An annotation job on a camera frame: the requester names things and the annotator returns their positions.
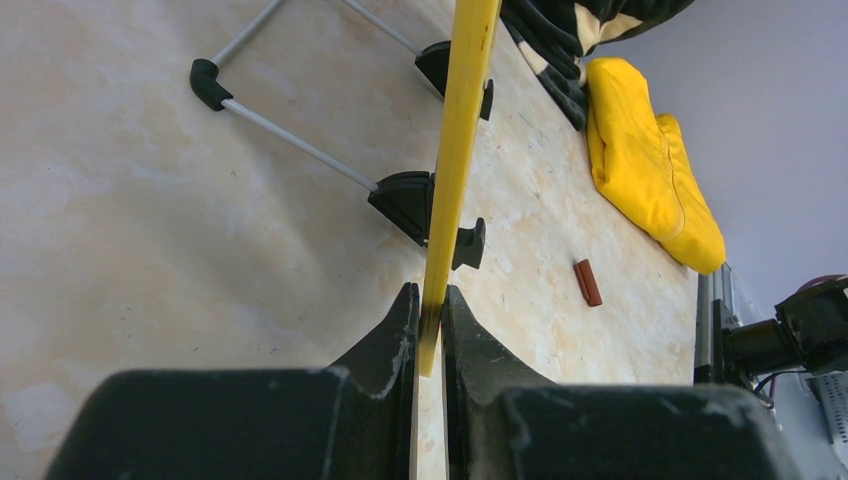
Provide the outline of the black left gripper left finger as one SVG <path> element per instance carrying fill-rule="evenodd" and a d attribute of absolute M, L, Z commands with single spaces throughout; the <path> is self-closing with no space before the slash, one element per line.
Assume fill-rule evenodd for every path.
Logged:
<path fill-rule="evenodd" d="M 326 367 L 129 370 L 84 402 L 50 479 L 409 479 L 418 287 Z"/>

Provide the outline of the red marker cap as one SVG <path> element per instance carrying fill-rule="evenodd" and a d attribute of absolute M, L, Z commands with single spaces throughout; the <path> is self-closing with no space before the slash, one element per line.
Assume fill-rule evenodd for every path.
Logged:
<path fill-rule="evenodd" d="M 600 306 L 603 300 L 590 261 L 584 259 L 577 262 L 574 265 L 574 271 L 586 304 L 589 307 Z"/>

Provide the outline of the yellow framed whiteboard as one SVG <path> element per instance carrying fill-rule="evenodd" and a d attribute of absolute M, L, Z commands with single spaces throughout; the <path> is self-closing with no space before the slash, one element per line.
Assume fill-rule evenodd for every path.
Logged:
<path fill-rule="evenodd" d="M 451 272 L 500 9 L 501 3 L 496 0 L 455 3 L 421 298 L 417 360 L 419 374 L 424 377 L 433 370 L 440 309 Z"/>

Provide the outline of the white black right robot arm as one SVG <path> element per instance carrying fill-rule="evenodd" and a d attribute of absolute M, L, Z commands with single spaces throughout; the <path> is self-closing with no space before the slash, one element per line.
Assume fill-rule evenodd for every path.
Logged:
<path fill-rule="evenodd" d="M 847 370 L 847 276 L 817 278 L 775 306 L 775 317 L 713 327 L 713 356 L 698 382 L 750 388 L 756 376 L 800 368 L 813 375 Z"/>

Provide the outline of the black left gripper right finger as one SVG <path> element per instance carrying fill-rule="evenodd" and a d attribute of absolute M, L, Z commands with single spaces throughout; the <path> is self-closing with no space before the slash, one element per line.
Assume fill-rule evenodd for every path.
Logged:
<path fill-rule="evenodd" d="M 520 360 L 460 289 L 442 315 L 453 479 L 797 479 L 772 417 L 733 386 L 563 385 Z"/>

